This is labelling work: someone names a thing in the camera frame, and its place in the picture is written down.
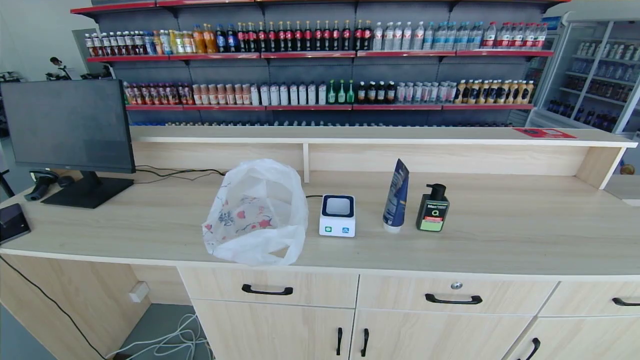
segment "monitor screen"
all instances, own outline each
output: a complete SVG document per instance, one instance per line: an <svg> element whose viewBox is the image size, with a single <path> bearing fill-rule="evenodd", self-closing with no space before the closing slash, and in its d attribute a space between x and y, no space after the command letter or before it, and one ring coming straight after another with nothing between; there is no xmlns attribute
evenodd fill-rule
<svg viewBox="0 0 640 360"><path fill-rule="evenodd" d="M133 173L120 80L3 83L18 166Z"/></svg>

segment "plastic bag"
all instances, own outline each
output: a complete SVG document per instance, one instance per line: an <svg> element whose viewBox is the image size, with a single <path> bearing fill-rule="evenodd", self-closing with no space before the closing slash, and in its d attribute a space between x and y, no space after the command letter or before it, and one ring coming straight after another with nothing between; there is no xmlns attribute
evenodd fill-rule
<svg viewBox="0 0 640 360"><path fill-rule="evenodd" d="M220 259L290 265L302 252L307 218L297 171L271 159L245 161L222 180L202 236L207 251ZM272 254L286 247L283 258Z"/></svg>

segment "gray floor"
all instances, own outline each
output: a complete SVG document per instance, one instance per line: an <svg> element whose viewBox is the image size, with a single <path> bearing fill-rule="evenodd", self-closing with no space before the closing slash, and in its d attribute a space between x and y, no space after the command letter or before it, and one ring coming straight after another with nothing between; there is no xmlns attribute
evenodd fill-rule
<svg viewBox="0 0 640 360"><path fill-rule="evenodd" d="M5 176L6 180L15 193L20 193L33 185L31 176L27 168L15 166L13 160L13 150L9 139L0 140L4 152L4 159L10 169ZM0 190L0 200L6 200L6 194ZM142 319L126 339L124 346L136 341L145 341L159 338L174 332L178 328L178 321L184 314L193 314L193 307L178 305L154 304L149 307ZM195 331L195 322L191 322L186 329ZM177 337L172 338L169 343L179 342ZM136 345L125 353L133 355L149 345ZM188 349L183 348L172 354L163 357L153 355L153 350L149 350L136 357L136 360L185 360ZM21 326L21 324L7 311L0 306L0 359L7 360L55 360L31 334ZM194 360L208 360L207 348L204 344L198 345Z"/></svg>

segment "drawer handle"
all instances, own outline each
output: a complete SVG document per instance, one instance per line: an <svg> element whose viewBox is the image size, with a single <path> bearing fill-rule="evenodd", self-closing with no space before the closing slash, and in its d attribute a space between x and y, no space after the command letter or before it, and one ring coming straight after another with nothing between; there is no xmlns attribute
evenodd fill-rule
<svg viewBox="0 0 640 360"><path fill-rule="evenodd" d="M538 351L538 349L540 348L540 339L538 338L533 338L533 340L531 340L531 342L533 343L533 351L531 352L531 354L529 354L529 356L527 356L526 359L524 360L531 360L531 358L533 357L533 355L536 354L536 352Z"/></svg>
<svg viewBox="0 0 640 360"><path fill-rule="evenodd" d="M340 356L340 345L342 344L342 327L338 328L338 347L335 349L335 355Z"/></svg>
<svg viewBox="0 0 640 360"><path fill-rule="evenodd" d="M291 295L291 294L293 294L293 288L290 288L288 286L286 288L284 288L284 291L281 291L279 293L270 293L268 291L253 290L253 289L251 289L251 285L244 284L244 285L242 285L242 291L244 291L245 293L249 293L249 294L260 294L260 295Z"/></svg>
<svg viewBox="0 0 640 360"><path fill-rule="evenodd" d="M424 298L427 299L428 302L434 302L436 304L478 305L482 302L480 295L471 296L470 301L440 300L436 298L434 294L424 294Z"/></svg>
<svg viewBox="0 0 640 360"><path fill-rule="evenodd" d="M368 342L369 342L369 330L368 329L364 329L364 347L360 351L360 355L362 357L365 357L367 355L367 344L368 344Z"/></svg>
<svg viewBox="0 0 640 360"><path fill-rule="evenodd" d="M640 302L626 302L619 297L614 297L611 301L617 306L640 306Z"/></svg>

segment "red sticker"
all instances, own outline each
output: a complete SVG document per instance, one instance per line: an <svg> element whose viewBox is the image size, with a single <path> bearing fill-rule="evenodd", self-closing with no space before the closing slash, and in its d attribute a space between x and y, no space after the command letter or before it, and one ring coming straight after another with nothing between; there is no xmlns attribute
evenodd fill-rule
<svg viewBox="0 0 640 360"><path fill-rule="evenodd" d="M515 131L519 131L532 138L551 138L551 139L577 139L573 135L569 135L556 129L540 129L537 127L514 127Z"/></svg>

